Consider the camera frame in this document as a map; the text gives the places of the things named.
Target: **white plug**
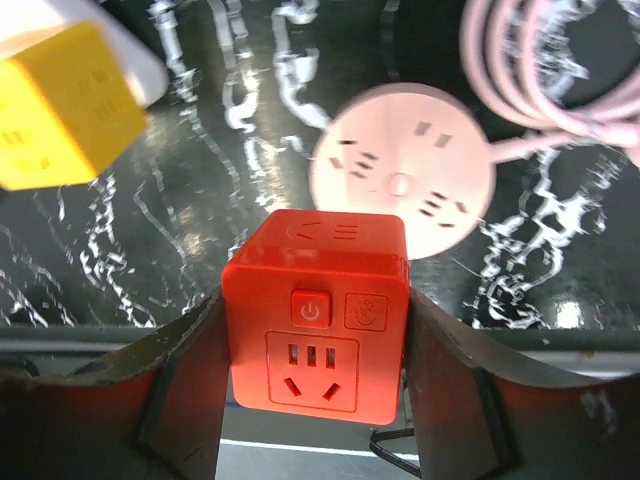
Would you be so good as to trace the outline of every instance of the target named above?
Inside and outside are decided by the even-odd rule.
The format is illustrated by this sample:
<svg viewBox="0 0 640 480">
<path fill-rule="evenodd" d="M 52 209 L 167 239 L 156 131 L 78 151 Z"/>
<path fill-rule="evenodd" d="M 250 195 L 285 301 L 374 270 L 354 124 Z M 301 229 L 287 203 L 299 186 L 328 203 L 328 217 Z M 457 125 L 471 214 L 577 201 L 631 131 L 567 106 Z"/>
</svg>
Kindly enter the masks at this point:
<svg viewBox="0 0 640 480">
<path fill-rule="evenodd" d="M 101 27 L 138 105 L 147 107 L 160 99 L 169 84 L 163 63 L 102 7 L 90 0 L 3 2 L 0 43 L 25 32 L 85 20 Z"/>
</svg>

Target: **red cube socket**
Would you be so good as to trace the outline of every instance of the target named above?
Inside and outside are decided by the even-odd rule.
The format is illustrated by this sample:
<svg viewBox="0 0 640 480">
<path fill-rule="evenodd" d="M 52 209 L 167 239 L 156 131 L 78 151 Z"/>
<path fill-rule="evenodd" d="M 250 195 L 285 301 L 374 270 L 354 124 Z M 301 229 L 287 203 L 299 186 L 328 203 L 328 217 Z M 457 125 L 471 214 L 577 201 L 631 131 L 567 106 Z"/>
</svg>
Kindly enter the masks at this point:
<svg viewBox="0 0 640 480">
<path fill-rule="evenodd" d="M 236 400 L 275 412 L 391 423 L 408 265 L 397 217 L 274 212 L 222 274 Z"/>
</svg>

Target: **pink round power strip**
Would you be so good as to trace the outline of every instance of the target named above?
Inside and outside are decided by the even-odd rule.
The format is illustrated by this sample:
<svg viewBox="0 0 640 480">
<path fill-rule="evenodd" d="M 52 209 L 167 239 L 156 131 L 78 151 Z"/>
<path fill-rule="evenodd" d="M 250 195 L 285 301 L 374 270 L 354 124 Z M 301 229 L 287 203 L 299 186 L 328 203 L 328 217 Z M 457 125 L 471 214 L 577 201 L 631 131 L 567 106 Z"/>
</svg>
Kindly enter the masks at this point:
<svg viewBox="0 0 640 480">
<path fill-rule="evenodd" d="M 320 139 L 311 165 L 318 209 L 399 216 L 411 259 L 469 235 L 494 186 L 491 147 L 464 105 L 413 83 L 357 97 Z"/>
</svg>

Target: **power button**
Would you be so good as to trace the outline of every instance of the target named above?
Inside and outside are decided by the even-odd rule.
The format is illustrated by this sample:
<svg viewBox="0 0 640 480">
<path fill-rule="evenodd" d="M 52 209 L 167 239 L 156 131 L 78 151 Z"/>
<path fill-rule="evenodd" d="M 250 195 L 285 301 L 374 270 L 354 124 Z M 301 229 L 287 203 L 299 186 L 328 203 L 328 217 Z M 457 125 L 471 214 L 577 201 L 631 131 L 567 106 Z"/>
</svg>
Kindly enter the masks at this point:
<svg viewBox="0 0 640 480">
<path fill-rule="evenodd" d="M 294 290 L 291 294 L 291 321 L 296 327 L 329 328 L 331 295 L 312 290 Z"/>
</svg>

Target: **pink cable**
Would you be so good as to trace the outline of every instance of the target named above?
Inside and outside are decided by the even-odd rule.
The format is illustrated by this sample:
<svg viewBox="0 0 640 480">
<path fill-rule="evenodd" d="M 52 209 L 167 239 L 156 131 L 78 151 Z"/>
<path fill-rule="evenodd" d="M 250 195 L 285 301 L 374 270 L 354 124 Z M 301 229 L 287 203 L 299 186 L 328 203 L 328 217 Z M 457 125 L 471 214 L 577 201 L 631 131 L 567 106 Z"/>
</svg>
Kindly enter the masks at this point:
<svg viewBox="0 0 640 480">
<path fill-rule="evenodd" d="M 639 68 L 611 92 L 574 110 L 559 108 L 544 94 L 536 73 L 535 49 L 540 21 L 551 1 L 526 1 L 517 38 L 520 57 L 514 78 L 504 43 L 509 22 L 521 0 L 467 0 L 460 48 L 469 83 L 498 115 L 523 127 L 541 130 L 534 138 L 494 143 L 494 161 L 523 158 L 536 150 L 568 145 L 582 138 L 624 147 L 628 152 L 640 150 Z"/>
</svg>

